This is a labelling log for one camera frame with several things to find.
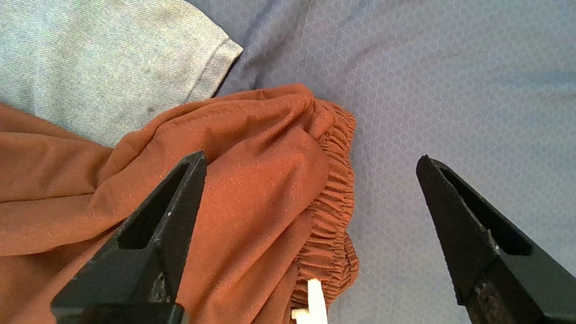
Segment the wrinkled cloth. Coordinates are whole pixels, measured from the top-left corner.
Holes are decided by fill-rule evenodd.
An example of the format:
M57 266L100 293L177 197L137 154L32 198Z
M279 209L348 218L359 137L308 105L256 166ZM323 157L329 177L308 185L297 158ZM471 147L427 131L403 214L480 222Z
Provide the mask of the wrinkled cloth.
M288 323L312 278L329 305L358 275L354 127L303 85L184 104L115 149L0 106L0 322L54 323L55 294L197 150L209 166L177 298L194 322Z
M3 0L0 102L114 147L209 99L242 48L183 0Z

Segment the gray t-shirt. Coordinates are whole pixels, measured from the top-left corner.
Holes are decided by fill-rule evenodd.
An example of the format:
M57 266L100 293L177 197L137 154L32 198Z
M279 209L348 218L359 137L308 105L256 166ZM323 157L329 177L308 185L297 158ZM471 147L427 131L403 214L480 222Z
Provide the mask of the gray t-shirt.
M242 51L182 0L4 0L0 12L0 101L106 146L211 97Z

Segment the blue hexagon pattern fabric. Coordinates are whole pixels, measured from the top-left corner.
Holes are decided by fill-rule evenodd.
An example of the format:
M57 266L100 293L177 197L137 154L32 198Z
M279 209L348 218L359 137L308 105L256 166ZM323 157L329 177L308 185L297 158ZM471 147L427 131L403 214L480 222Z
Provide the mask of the blue hexagon pattern fabric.
M189 1L245 48L220 95L303 82L357 118L361 272L329 323L469 323L416 179L423 154L576 274L575 2Z

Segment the orange fabric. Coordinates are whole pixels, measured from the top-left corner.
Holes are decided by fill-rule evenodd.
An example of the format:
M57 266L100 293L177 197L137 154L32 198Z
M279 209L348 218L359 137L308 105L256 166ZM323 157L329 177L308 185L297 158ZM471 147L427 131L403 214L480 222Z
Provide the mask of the orange fabric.
M115 149L0 106L0 322L54 323L55 294L196 150L209 166L178 295L194 323L288 323L314 277L331 303L358 274L354 126L303 85L176 107Z

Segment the drawstring tip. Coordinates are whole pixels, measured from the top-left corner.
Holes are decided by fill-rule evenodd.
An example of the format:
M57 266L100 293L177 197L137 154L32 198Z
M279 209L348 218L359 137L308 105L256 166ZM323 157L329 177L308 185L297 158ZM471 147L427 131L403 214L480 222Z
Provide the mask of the drawstring tip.
M292 310L292 319L295 319L297 324L328 324L320 280L308 280L308 308Z

